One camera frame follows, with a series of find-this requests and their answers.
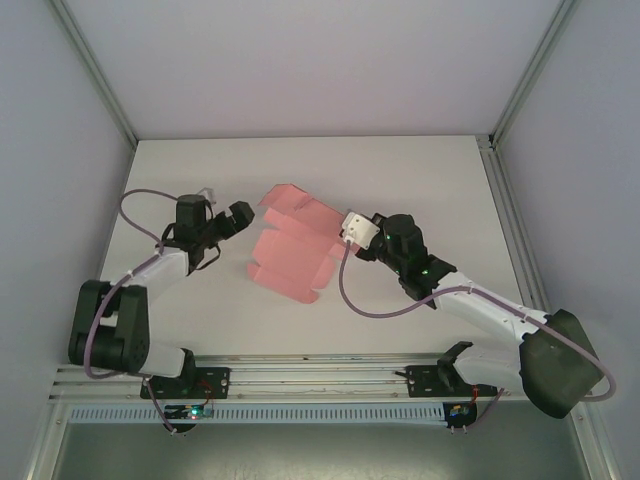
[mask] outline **white platform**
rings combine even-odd
[[[483,286],[520,301],[472,136],[143,141],[127,189],[181,195],[212,186],[221,209],[236,200],[255,207],[277,183],[294,183],[338,210],[410,213],[431,252]],[[147,195],[127,199],[125,209],[158,234],[175,215],[170,201]],[[154,340],[199,355],[441,352],[459,340],[494,342],[427,307],[391,320],[359,317],[340,298],[337,269],[311,305],[254,284],[246,265],[266,226],[264,210],[255,210],[254,224],[221,244],[218,262],[152,304]],[[152,251],[148,238],[118,219],[102,278],[116,279]],[[411,303],[386,267],[355,257],[347,266],[346,288],[369,311]]]

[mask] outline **gray wall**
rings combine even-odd
[[[130,151],[43,0],[0,5],[0,477],[20,478]]]
[[[545,288],[620,384],[600,405],[640,478],[640,2],[584,0],[503,146]]]

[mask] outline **white wall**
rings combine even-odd
[[[640,2],[584,0],[503,149],[551,303],[575,312],[620,391],[601,404],[640,478]]]
[[[42,0],[0,5],[0,477],[21,478],[129,148]]]
[[[489,133],[559,0],[67,0],[141,139]]]

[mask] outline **cable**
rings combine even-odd
[[[104,296],[104,298],[102,299],[102,302],[100,302],[100,306],[98,307],[98,310],[96,311],[96,314],[93,317],[93,323],[91,324],[91,328],[89,329],[89,334],[87,335],[87,342],[86,342],[86,345],[85,345],[83,362],[82,362],[83,363],[83,367],[84,367],[84,373],[86,373],[89,378],[93,378],[94,380],[101,380],[101,379],[104,379],[104,378],[109,378],[109,377],[113,377],[115,375],[120,375],[121,374],[121,372],[94,373],[93,370],[91,370],[91,351],[93,350],[93,342],[94,342],[94,340],[96,338],[96,333],[98,331],[98,327],[100,326],[100,319],[102,318],[102,315],[104,315],[104,312],[107,309],[107,306],[109,305],[109,302],[114,297],[114,295],[118,292],[118,290],[125,283],[127,283],[127,281],[129,281],[130,278],[133,278],[140,271],[142,271],[145,268],[147,268],[150,265],[152,265],[158,258],[160,258],[160,255],[162,255],[162,252],[164,251],[164,245],[162,244],[162,241],[160,240],[160,238],[157,235],[153,234],[152,232],[150,232],[146,228],[138,225],[133,220],[131,220],[126,213],[124,213],[124,210],[122,208],[122,204],[123,204],[125,198],[127,198],[127,197],[129,197],[129,196],[131,196],[131,195],[133,195],[135,193],[150,193],[150,194],[153,194],[153,195],[159,195],[161,197],[169,198],[170,200],[174,200],[174,201],[178,200],[177,197],[174,197],[173,195],[170,195],[170,194],[165,193],[165,192],[160,192],[158,190],[151,190],[151,189],[148,189],[148,188],[138,188],[138,189],[135,189],[135,190],[130,190],[130,191],[126,192],[124,195],[122,195],[122,197],[120,198],[120,204],[118,205],[118,212],[120,213],[120,215],[122,216],[124,221],[127,222],[129,225],[131,225],[136,230],[138,230],[139,232],[142,232],[146,236],[148,236],[151,239],[155,240],[155,242],[157,243],[158,250],[156,251],[156,253],[153,256],[149,257],[147,260],[145,260],[140,265],[138,265],[136,268],[134,268],[129,273],[127,273],[127,275],[125,275],[120,280],[118,280],[116,282],[116,284],[113,285],[111,287],[111,289],[107,292],[107,294]]]
[[[473,385],[472,392],[473,392],[473,395],[471,396],[471,401],[469,402],[470,407],[474,406],[476,404],[476,401],[478,400],[478,395],[480,391],[478,390],[477,385]]]
[[[211,385],[209,385],[209,382],[207,382],[206,380],[201,380],[200,382],[198,382],[198,385],[203,386],[205,389],[209,389],[209,390],[205,390],[205,393],[207,394],[207,399],[205,400],[205,402],[200,405],[201,408],[204,408],[207,406],[207,404],[209,403],[209,401],[211,401],[211,405],[213,408],[213,400],[211,398],[211,394],[213,394],[213,387]]]
[[[151,388],[151,382],[149,381],[149,378],[144,377],[142,379],[142,384],[145,387],[147,387],[147,391],[149,392],[149,397],[153,402],[153,406],[156,407],[156,412],[158,412],[158,415],[160,415],[160,418],[162,419],[162,423],[164,423],[165,428],[169,430],[169,432],[171,432],[171,435],[173,435],[174,433],[177,432],[177,429],[173,425],[171,425],[169,420],[167,420],[167,417],[165,416],[164,412],[162,411],[162,408],[160,407],[158,400],[156,400],[156,396],[153,394],[153,389]]]
[[[523,311],[520,311],[520,310],[518,310],[516,308],[513,308],[511,305],[508,305],[508,304],[504,303],[502,300],[500,300],[498,298],[495,298],[493,295],[491,295],[488,292],[485,292],[484,290],[480,290],[480,289],[477,289],[477,288],[473,288],[472,289],[471,287],[465,287],[465,286],[460,285],[460,286],[457,286],[457,287],[448,287],[448,288],[443,288],[442,290],[437,290],[436,292],[434,292],[431,295],[423,298],[419,302],[416,302],[413,305],[410,305],[410,306],[408,306],[406,308],[403,308],[401,310],[397,310],[395,312],[370,313],[370,312],[365,312],[364,310],[361,310],[360,308],[355,306],[353,304],[353,302],[351,302],[351,300],[347,296],[347,292],[344,289],[344,271],[345,271],[345,267],[347,265],[347,259],[349,258],[350,248],[351,248],[351,242],[347,241],[346,242],[346,248],[344,250],[344,255],[342,257],[342,262],[340,263],[340,272],[339,272],[339,275],[338,275],[338,286],[340,288],[340,295],[342,296],[342,299],[345,301],[347,306],[349,308],[351,308],[351,310],[353,310],[354,312],[356,312],[356,313],[358,313],[358,314],[360,314],[360,315],[362,315],[364,317],[367,317],[367,318],[393,318],[393,317],[398,317],[400,315],[404,315],[405,313],[411,312],[411,311],[415,310],[416,308],[424,305],[425,303],[428,303],[428,302],[430,302],[430,301],[432,301],[432,300],[434,300],[434,299],[436,299],[436,298],[438,298],[438,297],[440,297],[442,295],[446,295],[448,293],[466,292],[468,294],[478,295],[479,297],[482,297],[482,298],[488,300],[489,302],[493,303],[497,307],[499,307],[499,308],[501,308],[503,310],[506,310],[507,312],[511,313],[512,315],[515,315],[516,317],[520,318],[522,321],[529,322],[532,325],[535,325],[536,327],[538,327],[543,332],[551,335],[556,340],[564,343],[567,347],[569,347],[573,351],[579,353],[584,358],[586,358],[589,362],[591,362],[593,365],[595,365],[595,367],[598,368],[605,377],[607,377],[607,381],[609,382],[609,390],[606,393],[603,393],[602,395],[586,396],[586,397],[584,397],[582,399],[582,401],[584,401],[584,402],[601,402],[603,400],[607,400],[607,399],[613,397],[613,395],[616,393],[617,383],[615,381],[615,378],[613,377],[613,374],[594,355],[589,353],[587,350],[585,350],[584,348],[582,348],[580,345],[576,344],[575,342],[572,342],[571,340],[566,338],[564,335],[562,335],[562,334],[556,332],[555,330],[553,330],[552,328],[548,327],[544,323],[539,322],[538,320],[536,320],[534,318],[528,317],[526,312],[523,312]]]

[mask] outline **black mounting bracket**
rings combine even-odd
[[[404,373],[396,372],[407,379],[407,390],[411,398],[469,397],[473,386],[458,382],[454,386],[445,385],[438,375],[437,365],[409,365]],[[498,389],[489,385],[478,385],[478,397],[495,397]]]
[[[231,369],[226,367],[196,367],[189,386],[180,378],[152,377],[149,383],[158,400],[225,400],[229,395]],[[149,400],[149,390],[142,385],[140,398]]]

